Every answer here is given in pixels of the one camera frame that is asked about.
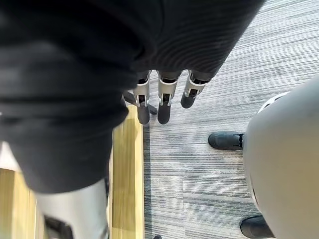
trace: robotic hand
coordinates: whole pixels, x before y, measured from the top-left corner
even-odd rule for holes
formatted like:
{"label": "robotic hand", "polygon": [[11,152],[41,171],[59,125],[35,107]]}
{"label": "robotic hand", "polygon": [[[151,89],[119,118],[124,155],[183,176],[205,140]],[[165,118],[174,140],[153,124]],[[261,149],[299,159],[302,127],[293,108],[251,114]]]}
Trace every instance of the robotic hand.
{"label": "robotic hand", "polygon": [[112,129],[134,89],[149,121],[149,71],[159,74],[160,123],[189,70],[189,108],[263,0],[0,3],[0,140],[35,192],[51,238],[106,239]]}

